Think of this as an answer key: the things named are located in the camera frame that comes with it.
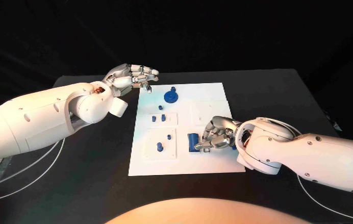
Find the blue object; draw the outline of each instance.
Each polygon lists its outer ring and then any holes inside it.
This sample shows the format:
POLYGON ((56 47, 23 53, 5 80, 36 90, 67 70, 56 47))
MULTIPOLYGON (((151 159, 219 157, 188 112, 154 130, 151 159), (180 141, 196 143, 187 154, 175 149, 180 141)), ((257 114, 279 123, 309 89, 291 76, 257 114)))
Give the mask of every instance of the blue object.
POLYGON ((194 149, 194 145, 198 143, 198 134, 191 133, 187 134, 188 138, 188 152, 196 153, 200 152, 200 150, 194 149))
POLYGON ((170 91, 164 94, 164 101, 167 103, 174 103, 178 100, 178 94, 174 91, 174 87, 171 87, 170 91))
POLYGON ((157 143, 157 151, 158 151, 158 152, 162 151, 162 146, 161 146, 161 143, 159 143, 159 142, 157 143))

